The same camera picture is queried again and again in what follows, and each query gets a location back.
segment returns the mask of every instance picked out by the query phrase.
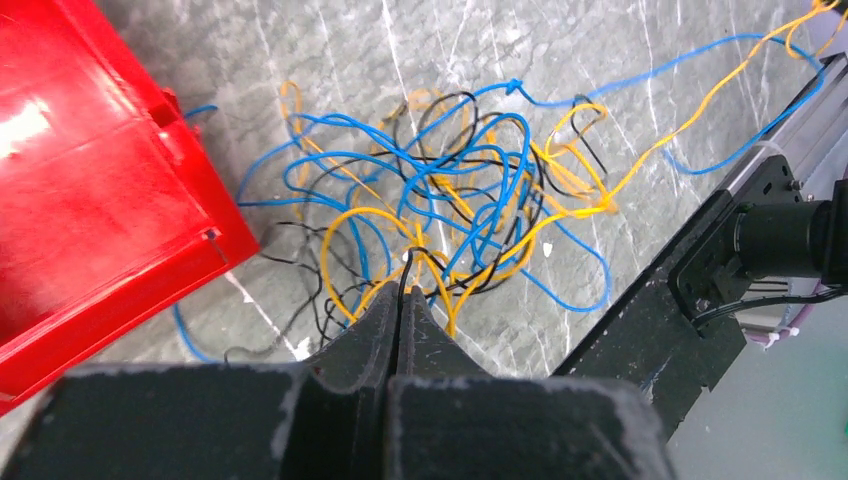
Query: black wire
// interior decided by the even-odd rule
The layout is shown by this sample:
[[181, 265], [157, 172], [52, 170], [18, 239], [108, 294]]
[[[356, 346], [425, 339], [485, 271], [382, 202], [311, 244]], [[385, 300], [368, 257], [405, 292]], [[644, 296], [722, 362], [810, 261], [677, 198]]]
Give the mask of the black wire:
[[[572, 104], [571, 104], [571, 108], [576, 107], [576, 106], [577, 106], [577, 104], [578, 104], [578, 102], [588, 103], [588, 104], [593, 105], [593, 106], [594, 106], [594, 105], [596, 105], [596, 103], [595, 103], [595, 102], [593, 102], [591, 98], [589, 98], [589, 97], [587, 97], [586, 95], [583, 95], [583, 94], [581, 94], [581, 93], [578, 93], [577, 95], [575, 95], [575, 96], [574, 96], [574, 103], [572, 103]], [[597, 114], [598, 114], [598, 116], [597, 116], [597, 117], [595, 117], [594, 119], [592, 119], [592, 121], [590, 121], [590, 122], [589, 122], [589, 124], [587, 125], [587, 127], [586, 127], [586, 128], [591, 127], [592, 125], [594, 125], [594, 124], [595, 124], [595, 122], [597, 122], [597, 121], [598, 121], [598, 119], [600, 118], [600, 116], [603, 114], [603, 112], [601, 111], [601, 109], [600, 109], [600, 108], [598, 108], [598, 107], [593, 108], [593, 110], [595, 111], [595, 113], [597, 113]], [[604, 166], [604, 163], [603, 163], [603, 162], [601, 162], [601, 159], [600, 159], [600, 158], [598, 158], [598, 155], [597, 155], [597, 154], [595, 154], [595, 150], [593, 150], [593, 149], [592, 149], [592, 146], [591, 146], [591, 145], [589, 145], [589, 142], [586, 140], [586, 136], [585, 136], [585, 135], [583, 135], [583, 132], [582, 132], [582, 131], [580, 131], [580, 130], [577, 128], [577, 125], [575, 125], [575, 123], [574, 123], [574, 117], [576, 117], [576, 116], [577, 116], [577, 115], [572, 115], [572, 116], [571, 116], [571, 129], [572, 129], [572, 130], [574, 130], [574, 133], [576, 133], [576, 134], [577, 134], [577, 138], [579, 138], [579, 139], [580, 139], [580, 141], [583, 143], [583, 146], [584, 146], [584, 147], [586, 147], [586, 150], [588, 150], [588, 151], [589, 151], [589, 154], [590, 154], [590, 155], [592, 155], [592, 158], [595, 160], [595, 163], [597, 163], [597, 164], [598, 164], [598, 166], [599, 166], [599, 167], [601, 167], [601, 170], [603, 170], [603, 172], [604, 172], [604, 177], [606, 178], [606, 176], [607, 176], [607, 175], [609, 175], [609, 172], [607, 172], [607, 167], [606, 167], [606, 166]]]
[[773, 297], [746, 298], [701, 313], [692, 320], [692, 325], [695, 328], [701, 328], [710, 320], [724, 317], [742, 310], [748, 310], [750, 308], [766, 307], [769, 305], [808, 305], [823, 303], [846, 294], [848, 294], [848, 288], [832, 288], [812, 295], [779, 295]]
[[[480, 122], [484, 122], [485, 120], [487, 120], [490, 117], [501, 115], [500, 112], [489, 112], [489, 113], [481, 116], [479, 109], [478, 109], [478, 106], [477, 106], [477, 99], [474, 97], [474, 95], [469, 93], [469, 92], [457, 92], [457, 93], [453, 93], [453, 94], [444, 95], [444, 96], [440, 97], [439, 99], [437, 99], [434, 103], [432, 103], [431, 105], [428, 106], [427, 110], [425, 110], [425, 112], [422, 114], [422, 117], [419, 120], [419, 125], [418, 125], [419, 131], [426, 128], [426, 125], [425, 125], [426, 121], [429, 119], [429, 116], [432, 114], [432, 112], [434, 111], [436, 106], [438, 106], [441, 102], [445, 102], [445, 101], [447, 101], [451, 98], [455, 98], [457, 96], [465, 96], [465, 97], [468, 97], [470, 99], [470, 101], [473, 104], [473, 109], [474, 109], [474, 121], [470, 125], [468, 125], [467, 127], [463, 128], [455, 138], [453, 138], [450, 142], [448, 142], [447, 145], [446, 145], [446, 148], [451, 149], [455, 145], [459, 144], [464, 139], [466, 139], [463, 147], [461, 149], [458, 149], [454, 153], [451, 153], [450, 155], [447, 155], [445, 157], [441, 157], [441, 156], [440, 157], [432, 157], [432, 156], [426, 155], [426, 152], [424, 151], [423, 139], [419, 138], [419, 139], [417, 139], [417, 143], [418, 143], [418, 147], [419, 147], [419, 151], [420, 151], [421, 155], [415, 156], [415, 155], [410, 154], [409, 155], [410, 158], [414, 158], [416, 160], [419, 160], [419, 161], [422, 161], [422, 162], [425, 162], [425, 163], [426, 162], [432, 162], [432, 161], [438, 161], [437, 168], [441, 167], [441, 166], [447, 164], [448, 162], [455, 160], [457, 158], [457, 156], [459, 156], [465, 149], [467, 149], [470, 146], [470, 143], [473, 140], [474, 135], [476, 134], [478, 124]], [[588, 101], [588, 103], [592, 103], [591, 100], [588, 99], [585, 96], [579, 96], [579, 98], [577, 98], [577, 100], [584, 100], [584, 101]], [[387, 121], [393, 122], [393, 125], [392, 125], [392, 134], [393, 134], [392, 140], [394, 142], [394, 146], [398, 150], [400, 149], [400, 146], [399, 146], [400, 142], [398, 140], [400, 117], [406, 112], [408, 112], [408, 105], [406, 103], [404, 103], [404, 104], [401, 105], [400, 108], [395, 110], [395, 112], [390, 116], [389, 119], [387, 119]], [[574, 123], [573, 117], [572, 117], [571, 123], [572, 123], [572, 128], [578, 134], [578, 137], [581, 139], [584, 146], [587, 147], [587, 150], [592, 155], [593, 159], [596, 161], [596, 163], [598, 163], [598, 165], [601, 167], [601, 169], [606, 174], [607, 173], [606, 166], [603, 165], [603, 163], [600, 161], [597, 154], [595, 153], [594, 149], [592, 149], [591, 145], [588, 144], [588, 141], [585, 139], [585, 137], [577, 129], [576, 124]], [[518, 128], [520, 130], [522, 130], [522, 133], [526, 134], [525, 132], [523, 132], [523, 129], [520, 127], [520, 125], [518, 125]], [[533, 159], [534, 159], [536, 166], [537, 166], [538, 185], [539, 185], [539, 188], [542, 190], [542, 192], [544, 192], [544, 190], [545, 190], [545, 187], [546, 187], [545, 181], [547, 180], [547, 185], [549, 185], [557, 193], [564, 195], [564, 196], [573, 197], [574, 195], [571, 195], [568, 192], [564, 192], [556, 186], [556, 184], [550, 178], [550, 175], [547, 171], [547, 168], [546, 168], [546, 165], [544, 164], [544, 162], [541, 161], [541, 159], [539, 158], [539, 156], [537, 155], [537, 153], [534, 150], [531, 150], [531, 152], [533, 154]], [[391, 152], [389, 150], [376, 152], [375, 154], [372, 155], [372, 157], [379, 157], [379, 156], [384, 156], [384, 155], [393, 155], [395, 157], [395, 160], [398, 164], [398, 172], [396, 174], [401, 179], [403, 179], [404, 181], [408, 181], [409, 178], [403, 173], [403, 170], [402, 170], [403, 164], [401, 163], [401, 158], [398, 155], [396, 155], [394, 152]], [[359, 162], [359, 161], [364, 161], [364, 160], [360, 159], [360, 158], [348, 159], [348, 160], [341, 162], [341, 163], [339, 163], [339, 164], [337, 164], [337, 165], [335, 165], [331, 168], [326, 169], [321, 175], [319, 175], [312, 182], [310, 187], [307, 189], [309, 191], [309, 194], [307, 194], [307, 196], [306, 196], [307, 202], [304, 204], [303, 210], [302, 210], [304, 216], [307, 215], [307, 210], [308, 210], [308, 206], [309, 206], [309, 203], [310, 203], [309, 199], [312, 196], [312, 192], [316, 191], [318, 184], [324, 178], [326, 178], [328, 175], [330, 175], [332, 172], [334, 172], [338, 169], [341, 169], [343, 167], [352, 165], [352, 164]], [[462, 163], [467, 163], [467, 164], [485, 163], [485, 164], [489, 164], [489, 165], [500, 166], [502, 169], [517, 169], [518, 168], [518, 165], [513, 164], [510, 161], [509, 157], [507, 157], [507, 159], [501, 159], [500, 161], [495, 160], [495, 159], [488, 159], [488, 158], [463, 158]], [[444, 192], [442, 192], [441, 187], [439, 187], [438, 185], [435, 185], [435, 187], [436, 187], [437, 191], [439, 191], [442, 194], [442, 196], [446, 196], [446, 195], [444, 195]], [[459, 188], [456, 189], [456, 191], [458, 191], [458, 192], [460, 192], [460, 191], [481, 191], [482, 192], [481, 189], [476, 189], [474, 187], [459, 187]], [[419, 197], [422, 197], [422, 198], [428, 197], [428, 194], [426, 192], [422, 191], [417, 186], [414, 186], [414, 188], [412, 189], [412, 192], [414, 192], [414, 194], [416, 194], [416, 195], [418, 195]], [[491, 201], [495, 201], [494, 196], [492, 196], [488, 192], [483, 192], [483, 194], [486, 195], [486, 197], [489, 198]], [[520, 215], [520, 212], [524, 212], [524, 207], [526, 205], [528, 198], [533, 200], [533, 203], [535, 204], [534, 206], [536, 208], [534, 209], [534, 208], [531, 207], [529, 212], [525, 213], [525, 216], [527, 217], [528, 225], [527, 225], [527, 228], [525, 230], [524, 236], [522, 236], [520, 239], [517, 239], [516, 243], [521, 242], [526, 238], [527, 234], [537, 224], [537, 222], [538, 222], [538, 220], [541, 216], [542, 203], [544, 201], [543, 195], [542, 194], [537, 195], [535, 192], [532, 192], [532, 191], [529, 194], [524, 195], [524, 198], [523, 198], [521, 204], [518, 206], [518, 212], [517, 213], [519, 213], [519, 215]], [[456, 203], [453, 200], [448, 200], [447, 203], [451, 206], [451, 208], [455, 212], [457, 212], [457, 214], [461, 218], [463, 218], [469, 224], [473, 223], [473, 220], [467, 218], [467, 216], [463, 214], [461, 209], [458, 207], [458, 205], [456, 205]], [[510, 243], [509, 240], [513, 237], [513, 235], [515, 233], [515, 229], [517, 228], [517, 225], [518, 225], [518, 218], [519, 218], [519, 216], [517, 215], [514, 218], [510, 228], [508, 229], [508, 233], [505, 236], [505, 241], [503, 242], [502, 247], [499, 249], [499, 252], [498, 252], [497, 256], [495, 257], [494, 261], [490, 264], [491, 269], [490, 269], [490, 271], [487, 275], [487, 278], [485, 279], [485, 281], [483, 283], [481, 283], [475, 289], [475, 291], [472, 294], [477, 295], [477, 294], [482, 294], [482, 293], [485, 293], [485, 292], [492, 291], [495, 288], [503, 285], [508, 280], [508, 279], [499, 280], [495, 284], [489, 285], [491, 283], [492, 278], [494, 277], [495, 271], [497, 270], [498, 266], [500, 265], [500, 263], [502, 261], [503, 252], [508, 248], [508, 245]], [[305, 232], [305, 243], [308, 243], [308, 240], [310, 240], [310, 238], [313, 235], [318, 234], [319, 229], [310, 229], [310, 230], [304, 229], [304, 232]], [[441, 270], [442, 272], [444, 272], [445, 267], [440, 263], [440, 261], [435, 256], [433, 256], [426, 249], [421, 248], [421, 247], [414, 247], [414, 249], [411, 250], [411, 251], [421, 251], [421, 252], [426, 253], [430, 257], [430, 259], [433, 261], [433, 263], [437, 266], [437, 268], [439, 270]], [[525, 256], [528, 254], [528, 252], [529, 252], [529, 245], [525, 245], [525, 247], [522, 249], [522, 252], [519, 256], [518, 261], [524, 260]], [[361, 274], [356, 272], [350, 265], [341, 261], [341, 259], [337, 255], [334, 254], [333, 256], [336, 258], [337, 261], [339, 261], [339, 263], [346, 270], [348, 270], [352, 275], [354, 275], [355, 278], [359, 278], [359, 279], [364, 280], [364, 278], [361, 276]], [[406, 268], [406, 267], [411, 268], [411, 263], [410, 263], [409, 259], [408, 259], [407, 265], [405, 266], [405, 269], [404, 269], [405, 272], [407, 272], [407, 270], [408, 270], [408, 268]], [[469, 286], [469, 283], [471, 281], [475, 280], [480, 275], [482, 275], [482, 273], [485, 270], [486, 270], [486, 268], [480, 269], [480, 270], [474, 272], [473, 274], [471, 274], [469, 277], [467, 277], [463, 280], [459, 280], [459, 281], [455, 282], [454, 284], [448, 285], [446, 288], [449, 291], [452, 291], [452, 292], [454, 290], [457, 290], [457, 289], [460, 289], [460, 290], [467, 289], [468, 286]], [[347, 289], [345, 289], [343, 291], [342, 298], [344, 297], [344, 295], [346, 293], [349, 293], [350, 291], [353, 291], [353, 290], [358, 289], [358, 288], [362, 288], [365, 285], [373, 285], [373, 283], [368, 282], [368, 281], [354, 283], [354, 285], [352, 285], [351, 287], [348, 287]], [[433, 296], [438, 295], [438, 294], [439, 294], [439, 292], [437, 290], [434, 290], [433, 292], [428, 294], [427, 297], [432, 298]], [[460, 296], [460, 295], [462, 295], [462, 292], [461, 291], [453, 292], [452, 295]], [[341, 324], [338, 320], [336, 320], [333, 317], [333, 311], [334, 310], [335, 310], [335, 305], [332, 304], [330, 299], [327, 299], [325, 301], [325, 308], [324, 308], [324, 311], [326, 313], [326, 317], [324, 319], [323, 325], [320, 325], [320, 322], [318, 322], [318, 320], [316, 319], [316, 325], [318, 326], [319, 333], [321, 334], [322, 346], [323, 346], [324, 341], [329, 340], [329, 338], [326, 336], [326, 329], [327, 329], [327, 326], [328, 326], [330, 321], [333, 321], [336, 324], [343, 327], [343, 324]]]
[[425, 253], [432, 258], [430, 251], [423, 247], [412, 247], [406, 251], [406, 265], [403, 266], [403, 272], [400, 274], [400, 282], [398, 283], [398, 324], [400, 324], [400, 321], [403, 320], [403, 292], [406, 290], [406, 282], [409, 279], [409, 272], [412, 270], [412, 264], [415, 263], [415, 252]]
[[[299, 228], [302, 228], [304, 230], [308, 230], [308, 231], [312, 232], [313, 234], [315, 234], [317, 237], [321, 238], [322, 240], [323, 240], [323, 236], [321, 235], [321, 233], [326, 231], [327, 228], [313, 228], [313, 227], [310, 227], [309, 225], [299, 223], [299, 222], [275, 222], [275, 223], [269, 225], [268, 227], [266, 227], [265, 231], [260, 236], [260, 241], [259, 241], [259, 245], [262, 248], [262, 250], [260, 250], [260, 253], [259, 253], [259, 255], [261, 257], [263, 257], [267, 260], [271, 260], [273, 262], [278, 262], [278, 263], [283, 263], [283, 264], [286, 264], [286, 265], [292, 265], [292, 266], [298, 267], [300, 269], [301, 275], [304, 273], [304, 271], [309, 272], [309, 273], [311, 273], [315, 276], [315, 278], [318, 281], [318, 285], [317, 285], [317, 287], [315, 288], [314, 291], [310, 291], [310, 288], [308, 287], [308, 281], [304, 278], [304, 285], [306, 285], [307, 292], [310, 293], [309, 297], [307, 298], [307, 300], [305, 302], [300, 304], [297, 309], [295, 309], [294, 313], [289, 318], [289, 321], [287, 322], [287, 324], [282, 329], [280, 329], [280, 333], [274, 337], [274, 339], [269, 344], [269, 346], [262, 348], [262, 349], [258, 349], [258, 350], [249, 349], [247, 347], [243, 347], [243, 346], [240, 346], [240, 345], [230, 347], [224, 352], [224, 362], [225, 363], [229, 363], [230, 355], [232, 355], [235, 352], [239, 352], [241, 354], [244, 354], [248, 357], [251, 357], [252, 359], [267, 358], [269, 355], [274, 353], [279, 348], [280, 344], [282, 343], [283, 337], [291, 331], [291, 328], [294, 326], [294, 322], [296, 321], [296, 319], [310, 305], [312, 306], [312, 311], [313, 311], [313, 315], [314, 315], [314, 321], [315, 321], [316, 328], [318, 329], [319, 333], [321, 334], [322, 346], [323, 346], [324, 341], [330, 340], [330, 338], [327, 337], [326, 334], [325, 334], [326, 326], [324, 327], [323, 330], [321, 329], [318, 307], [315, 304], [316, 299], [318, 298], [318, 296], [320, 296], [321, 292], [323, 291], [323, 280], [321, 278], [321, 273], [318, 270], [318, 259], [315, 257], [314, 252], [309, 248], [308, 244], [301, 245], [301, 247], [299, 249], [299, 251], [308, 252], [309, 258], [312, 260], [312, 263], [313, 263], [313, 265], [308, 265], [306, 263], [298, 262], [296, 260], [276, 257], [274, 255], [268, 254], [265, 251], [265, 249], [268, 247], [268, 241], [270, 240], [271, 234], [273, 233], [274, 229], [276, 229], [277, 227], [280, 227], [280, 226], [299, 227]], [[344, 234], [340, 233], [339, 236], [345, 242], [345, 244], [348, 247], [350, 254], [352, 255], [353, 250], [351, 248], [350, 240]], [[353, 275], [357, 275], [357, 273], [355, 271], [353, 271], [352, 269], [347, 267], [345, 262], [342, 260], [341, 256], [339, 256], [339, 254], [336, 253], [336, 251], [333, 248], [330, 248], [329, 251], [330, 251], [330, 254], [340, 264], [345, 265], [345, 267], [348, 268], [348, 270]]]
[[789, 282], [781, 280], [755, 280], [752, 283], [755, 283], [757, 285], [789, 285]]

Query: wire bundle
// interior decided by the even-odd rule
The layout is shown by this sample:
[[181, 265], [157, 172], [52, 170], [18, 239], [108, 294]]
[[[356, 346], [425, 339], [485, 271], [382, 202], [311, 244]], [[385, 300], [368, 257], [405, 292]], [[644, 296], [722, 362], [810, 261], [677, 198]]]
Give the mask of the wire bundle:
[[[702, 170], [691, 170], [673, 159], [671, 162], [684, 173], [700, 175], [719, 169], [738, 158], [765, 132], [797, 110], [821, 88], [823, 76], [819, 64], [812, 55], [792, 45], [790, 40], [800, 24], [831, 8], [833, 5], [815, 4], [807, 15], [767, 35], [740, 34], [727, 37], [645, 74], [558, 102], [536, 100], [517, 79], [489, 85], [474, 92], [443, 95], [435, 90], [420, 90], [410, 93], [394, 111], [376, 126], [371, 126], [338, 112], [322, 116], [304, 113], [300, 89], [293, 82], [286, 82], [280, 93], [288, 100], [290, 91], [293, 91], [293, 111], [290, 112], [286, 106], [282, 107], [291, 140], [271, 149], [250, 165], [238, 187], [236, 202], [244, 208], [294, 207], [298, 221], [272, 225], [260, 243], [263, 247], [267, 246], [273, 229], [296, 227], [304, 236], [302, 246], [296, 250], [300, 255], [296, 258], [281, 258], [263, 253], [263, 256], [311, 274], [317, 281], [308, 283], [316, 286], [308, 288], [310, 297], [298, 307], [289, 324], [281, 329], [281, 333], [267, 349], [250, 351], [234, 347], [230, 350], [240, 350], [255, 356], [267, 355], [279, 345], [297, 316], [310, 306], [323, 346], [331, 338], [327, 333], [331, 322], [339, 328], [355, 322], [376, 291], [392, 280], [400, 280], [401, 285], [407, 289], [413, 283], [425, 286], [431, 304], [441, 301], [448, 318], [445, 328], [452, 336], [456, 333], [458, 313], [471, 295], [491, 291], [517, 274], [537, 285], [564, 309], [576, 312], [599, 309], [608, 302], [611, 295], [609, 265], [601, 253], [572, 234], [563, 220], [614, 213], [615, 196], [632, 180], [647, 158], [691, 127], [703, 114], [712, 97], [748, 65], [762, 46], [769, 41], [775, 42], [785, 46], [793, 58], [803, 58], [816, 69], [816, 86], [726, 160]], [[787, 40], [777, 37], [786, 31], [789, 32]], [[624, 178], [610, 188], [606, 184], [607, 169], [586, 139], [586, 133], [608, 113], [596, 100], [655, 77], [717, 46], [752, 39], [757, 40], [757, 43], [747, 59], [707, 93], [692, 117], [643, 152]], [[513, 112], [480, 111], [480, 99], [498, 91], [506, 95], [517, 93], [536, 107], [569, 110], [539, 145], [533, 140], [531, 128], [523, 116]], [[577, 126], [575, 120], [580, 112], [592, 115], [582, 128]], [[418, 117], [417, 122], [413, 121], [415, 116]], [[402, 138], [402, 120], [407, 118], [411, 133], [409, 138]], [[444, 130], [450, 129], [450, 125], [457, 123], [459, 127], [455, 128], [454, 134], [444, 133]], [[573, 130], [571, 140], [566, 143], [555, 142], [554, 138], [566, 125], [570, 125]], [[314, 138], [328, 129], [336, 136], [344, 132], [364, 136], [369, 144], [365, 149], [368, 153], [325, 151]], [[581, 148], [589, 152], [591, 161]], [[287, 151], [299, 155], [281, 174], [283, 183], [293, 196], [286, 199], [245, 200], [243, 197], [248, 185], [260, 168]], [[582, 167], [580, 174], [563, 166], [561, 159], [565, 157], [576, 159]], [[318, 171], [314, 178], [310, 175], [313, 168]], [[330, 181], [345, 184], [347, 188], [343, 194], [325, 193], [322, 187]], [[396, 198], [388, 198], [386, 193], [381, 195], [378, 192], [386, 184], [400, 188]], [[309, 225], [310, 209], [316, 206], [334, 211], [335, 219], [327, 226]], [[434, 225], [440, 231], [449, 231], [452, 240], [450, 248], [444, 243], [437, 247], [431, 241]], [[571, 305], [525, 268], [533, 255], [536, 236], [548, 226], [556, 227], [600, 263], [605, 288], [595, 303], [588, 306]], [[342, 227], [347, 228], [350, 238], [339, 231]], [[395, 248], [390, 246], [392, 242], [387, 240], [387, 236], [396, 237], [393, 242]], [[333, 248], [335, 237], [344, 240], [347, 256], [340, 255]], [[368, 242], [366, 237], [373, 237], [377, 241]], [[311, 247], [313, 241], [320, 242], [317, 254]], [[378, 252], [371, 251], [373, 249], [369, 249], [368, 245], [378, 245]], [[400, 262], [403, 265], [395, 257], [399, 252], [403, 253], [405, 261]], [[466, 263], [470, 267], [460, 267]], [[408, 276], [411, 275], [413, 265], [417, 267], [417, 273], [415, 279], [410, 281]], [[347, 272], [351, 280], [347, 288], [339, 289], [334, 285], [331, 267], [342, 268]], [[317, 307], [322, 290], [327, 295], [323, 316]], [[190, 342], [176, 308], [175, 314], [183, 338]]]

